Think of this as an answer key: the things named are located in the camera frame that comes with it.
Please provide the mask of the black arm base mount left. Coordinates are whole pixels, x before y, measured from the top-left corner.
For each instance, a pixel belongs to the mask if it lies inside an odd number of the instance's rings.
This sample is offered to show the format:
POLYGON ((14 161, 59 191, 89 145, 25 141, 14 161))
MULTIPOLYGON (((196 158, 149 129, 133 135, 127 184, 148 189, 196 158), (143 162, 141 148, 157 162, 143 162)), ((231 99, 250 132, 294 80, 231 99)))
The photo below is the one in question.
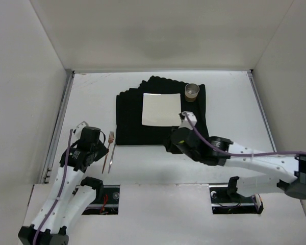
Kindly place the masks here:
POLYGON ((120 186, 105 185, 82 215, 117 215, 119 211, 120 186))

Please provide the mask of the white square plate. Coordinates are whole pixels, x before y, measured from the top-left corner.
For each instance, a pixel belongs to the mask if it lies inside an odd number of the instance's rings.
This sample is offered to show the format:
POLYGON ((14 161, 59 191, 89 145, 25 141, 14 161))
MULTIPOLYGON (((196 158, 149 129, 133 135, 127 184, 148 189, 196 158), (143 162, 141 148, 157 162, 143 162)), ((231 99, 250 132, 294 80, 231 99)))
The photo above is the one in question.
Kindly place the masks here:
POLYGON ((143 94, 142 125, 172 127, 181 124, 181 95, 143 94))

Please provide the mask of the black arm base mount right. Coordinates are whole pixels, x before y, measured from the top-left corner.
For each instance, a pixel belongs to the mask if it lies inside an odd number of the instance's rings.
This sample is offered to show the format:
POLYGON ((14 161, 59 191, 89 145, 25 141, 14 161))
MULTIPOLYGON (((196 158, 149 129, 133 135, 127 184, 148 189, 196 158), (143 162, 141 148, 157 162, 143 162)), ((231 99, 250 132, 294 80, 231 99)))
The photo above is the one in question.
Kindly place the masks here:
POLYGON ((209 185, 213 214, 262 214, 264 204, 259 194, 244 197, 229 195, 226 184, 209 185))

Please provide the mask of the silver knife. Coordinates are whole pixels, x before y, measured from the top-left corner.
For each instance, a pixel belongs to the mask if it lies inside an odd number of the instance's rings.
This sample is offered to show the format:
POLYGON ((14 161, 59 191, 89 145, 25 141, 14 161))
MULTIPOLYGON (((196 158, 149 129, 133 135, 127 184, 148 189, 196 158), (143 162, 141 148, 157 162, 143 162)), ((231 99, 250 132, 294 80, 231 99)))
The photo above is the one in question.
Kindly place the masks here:
POLYGON ((114 158, 114 153, 115 153, 115 148, 116 148, 116 143, 114 143, 114 146, 113 146, 113 149, 112 149, 111 158, 110 158, 110 162, 109 162, 108 173, 110 173, 110 171, 111 171, 113 158, 114 158))

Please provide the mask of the metal cup with cork base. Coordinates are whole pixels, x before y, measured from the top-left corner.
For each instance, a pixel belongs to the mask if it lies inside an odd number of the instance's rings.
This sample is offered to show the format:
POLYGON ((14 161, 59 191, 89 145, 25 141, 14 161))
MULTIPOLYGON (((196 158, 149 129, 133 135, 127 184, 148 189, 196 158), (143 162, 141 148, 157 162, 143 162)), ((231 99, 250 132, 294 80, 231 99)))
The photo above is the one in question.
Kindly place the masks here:
POLYGON ((185 100, 193 102, 196 100, 200 91, 200 87, 197 84, 189 83, 185 86, 185 100))

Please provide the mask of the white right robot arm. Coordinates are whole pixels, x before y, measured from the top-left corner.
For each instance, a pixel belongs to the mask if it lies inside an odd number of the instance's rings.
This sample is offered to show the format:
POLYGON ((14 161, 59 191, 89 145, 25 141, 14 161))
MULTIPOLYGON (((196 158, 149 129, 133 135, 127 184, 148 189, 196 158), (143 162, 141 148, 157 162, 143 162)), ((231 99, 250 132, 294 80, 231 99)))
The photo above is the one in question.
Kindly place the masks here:
POLYGON ((195 162, 208 166, 237 167, 259 172, 255 177, 230 177, 222 192, 235 202, 240 197, 260 193, 284 193, 306 200, 306 155, 263 156, 230 139, 212 136, 200 138, 194 130, 174 128, 167 136, 164 147, 172 154, 185 154, 195 162))

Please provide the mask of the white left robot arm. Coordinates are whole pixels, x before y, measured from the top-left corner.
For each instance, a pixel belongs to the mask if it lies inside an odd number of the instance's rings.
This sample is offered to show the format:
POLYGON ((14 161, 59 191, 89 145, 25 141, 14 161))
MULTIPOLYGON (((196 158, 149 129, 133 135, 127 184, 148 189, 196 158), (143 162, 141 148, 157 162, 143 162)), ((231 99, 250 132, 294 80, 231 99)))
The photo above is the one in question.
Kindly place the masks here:
POLYGON ((68 244, 69 233, 85 209, 102 194, 102 180, 85 177, 87 168, 108 153, 99 128, 84 125, 70 130, 68 143, 50 193, 29 226, 20 228, 22 244, 68 244))

